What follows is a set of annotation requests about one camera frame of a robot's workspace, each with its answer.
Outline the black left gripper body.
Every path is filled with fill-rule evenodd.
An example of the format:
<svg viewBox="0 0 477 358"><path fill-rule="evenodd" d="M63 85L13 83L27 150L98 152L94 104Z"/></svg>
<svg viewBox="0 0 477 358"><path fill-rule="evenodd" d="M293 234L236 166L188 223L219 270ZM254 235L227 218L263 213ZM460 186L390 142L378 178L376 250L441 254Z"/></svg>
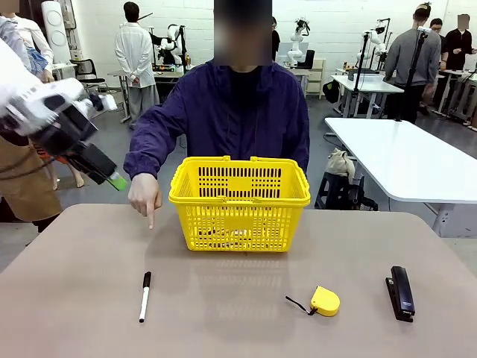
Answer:
<svg viewBox="0 0 477 358"><path fill-rule="evenodd" d="M89 119L96 110L93 101L44 101L46 125L31 134L33 144L49 154L82 160L97 160L99 149L87 140L97 131Z"/></svg>

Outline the person's right hand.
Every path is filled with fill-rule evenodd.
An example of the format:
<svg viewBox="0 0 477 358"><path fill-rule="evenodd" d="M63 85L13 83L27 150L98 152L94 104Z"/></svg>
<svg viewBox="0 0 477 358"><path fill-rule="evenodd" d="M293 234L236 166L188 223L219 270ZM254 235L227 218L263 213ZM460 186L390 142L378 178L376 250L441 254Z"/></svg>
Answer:
<svg viewBox="0 0 477 358"><path fill-rule="evenodd" d="M155 211L162 206L162 190L157 179L148 173L136 175L128 193L131 206L148 219L148 228L154 228Z"/></svg>

